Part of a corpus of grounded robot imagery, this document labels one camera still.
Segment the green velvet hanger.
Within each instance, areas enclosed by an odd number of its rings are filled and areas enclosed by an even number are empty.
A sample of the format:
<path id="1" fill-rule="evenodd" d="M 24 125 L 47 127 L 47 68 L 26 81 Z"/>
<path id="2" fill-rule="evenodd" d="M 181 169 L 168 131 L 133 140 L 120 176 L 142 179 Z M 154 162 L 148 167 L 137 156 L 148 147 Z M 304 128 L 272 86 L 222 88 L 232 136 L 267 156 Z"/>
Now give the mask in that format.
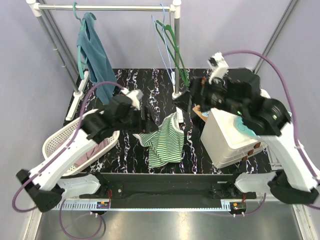
<path id="1" fill-rule="evenodd" d="M 171 61 L 174 62 L 175 68 L 178 70 L 178 73 L 182 79 L 182 82 L 186 87 L 189 86 L 189 74 L 185 68 L 184 61 L 182 59 L 180 50 L 178 48 L 178 41 L 174 34 L 174 31 L 170 24 L 165 24 L 166 19 L 166 9 L 165 6 L 161 3 L 160 4 L 160 11 L 163 13 L 162 21 L 156 20 L 159 24 L 157 27 L 159 31 L 161 31 L 162 27 L 164 27 L 164 36 L 166 38 L 166 43 L 168 45 L 169 54 L 171 57 Z"/>

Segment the light blue wire hanger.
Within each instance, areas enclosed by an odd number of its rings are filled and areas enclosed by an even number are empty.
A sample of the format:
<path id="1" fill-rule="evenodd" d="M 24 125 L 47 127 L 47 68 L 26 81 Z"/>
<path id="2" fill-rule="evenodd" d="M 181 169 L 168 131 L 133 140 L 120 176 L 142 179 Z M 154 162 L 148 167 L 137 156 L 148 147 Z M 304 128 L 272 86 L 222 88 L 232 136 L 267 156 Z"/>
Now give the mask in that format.
<path id="1" fill-rule="evenodd" d="M 159 37 L 162 39 L 162 42 L 164 44 L 164 47 L 165 47 L 165 50 L 166 50 L 166 55 L 167 55 L 167 58 L 168 58 L 168 66 L 166 64 L 166 61 L 165 61 L 165 58 L 162 54 L 162 51 L 160 49 L 160 44 L 158 43 L 158 39 L 157 37 L 155 37 L 155 42 L 156 42 L 156 45 L 157 45 L 157 49 L 159 51 L 159 54 L 160 54 L 160 57 L 161 57 L 161 60 L 163 62 L 163 65 L 164 65 L 164 68 L 167 72 L 167 75 L 172 83 L 172 86 L 175 87 L 176 86 L 176 82 L 175 82 L 175 73 L 172 69 L 172 65 L 171 65 L 171 56 L 170 56 L 170 53 L 169 53 L 169 50 L 168 50 L 168 44 L 167 44 L 167 41 L 166 41 L 166 37 L 165 37 L 165 29 L 164 27 L 162 26 L 161 27 L 161 31 L 159 31 L 158 29 L 158 26 L 159 26 L 159 23 L 156 21 L 155 17 L 153 15 L 151 15 L 151 19 L 154 23 L 154 32 L 155 33 L 158 33 Z"/>

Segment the pink tank top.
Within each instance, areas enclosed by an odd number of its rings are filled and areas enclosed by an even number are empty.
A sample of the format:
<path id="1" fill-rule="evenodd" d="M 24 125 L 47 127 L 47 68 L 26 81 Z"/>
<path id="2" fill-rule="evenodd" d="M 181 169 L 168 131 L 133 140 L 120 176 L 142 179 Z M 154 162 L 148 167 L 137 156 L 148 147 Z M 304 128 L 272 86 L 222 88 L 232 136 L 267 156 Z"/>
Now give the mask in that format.
<path id="1" fill-rule="evenodd" d="M 74 166 L 77 168 L 84 164 L 86 161 L 94 157 L 97 153 L 99 153 L 101 150 L 103 150 L 107 145 L 109 144 L 108 139 L 104 139 L 101 143 L 99 143 L 97 146 L 89 150 L 87 153 L 82 155 L 74 164 Z"/>

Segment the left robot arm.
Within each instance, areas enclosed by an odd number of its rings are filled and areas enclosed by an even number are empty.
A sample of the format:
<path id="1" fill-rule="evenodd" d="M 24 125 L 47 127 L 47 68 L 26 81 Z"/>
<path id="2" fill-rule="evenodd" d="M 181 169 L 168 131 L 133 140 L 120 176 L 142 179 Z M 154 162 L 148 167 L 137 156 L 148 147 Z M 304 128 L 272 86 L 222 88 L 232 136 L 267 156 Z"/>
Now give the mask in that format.
<path id="1" fill-rule="evenodd" d="M 108 186 L 102 176 L 96 173 L 65 179 L 62 176 L 80 157 L 120 130 L 148 134 L 157 131 L 158 126 L 146 106 L 134 105 L 128 96 L 116 95 L 103 110 L 81 118 L 73 135 L 43 163 L 29 171 L 21 169 L 16 177 L 36 209 L 45 213 L 62 200 L 81 195 L 103 198 Z"/>

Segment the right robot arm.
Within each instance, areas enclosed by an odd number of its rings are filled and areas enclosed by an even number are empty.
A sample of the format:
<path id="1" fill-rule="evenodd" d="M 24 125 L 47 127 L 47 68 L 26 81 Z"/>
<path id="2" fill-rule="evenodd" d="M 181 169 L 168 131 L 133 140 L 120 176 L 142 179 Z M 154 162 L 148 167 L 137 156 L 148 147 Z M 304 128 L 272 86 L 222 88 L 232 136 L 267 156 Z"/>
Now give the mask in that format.
<path id="1" fill-rule="evenodd" d="M 293 114 L 274 98 L 261 95 L 260 77 L 247 68 L 232 68 L 224 76 L 191 77 L 189 87 L 173 104 L 188 112 L 221 110 L 237 116 L 247 136 L 267 144 L 282 169 L 269 173 L 241 173 L 227 185 L 228 195 L 271 193 L 285 204 L 311 205 L 319 197 L 319 183 L 310 160 L 294 140 Z"/>

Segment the green striped tank top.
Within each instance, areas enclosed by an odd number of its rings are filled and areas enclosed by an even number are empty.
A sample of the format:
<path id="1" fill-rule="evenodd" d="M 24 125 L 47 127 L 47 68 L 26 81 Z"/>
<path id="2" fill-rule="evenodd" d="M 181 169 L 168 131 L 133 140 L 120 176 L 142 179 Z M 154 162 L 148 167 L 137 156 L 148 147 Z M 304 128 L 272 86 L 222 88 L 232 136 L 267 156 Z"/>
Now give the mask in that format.
<path id="1" fill-rule="evenodd" d="M 141 146 L 149 148 L 148 168 L 159 168 L 182 160 L 184 131 L 179 126 L 179 113 L 167 116 L 158 130 L 151 133 L 134 134 Z"/>

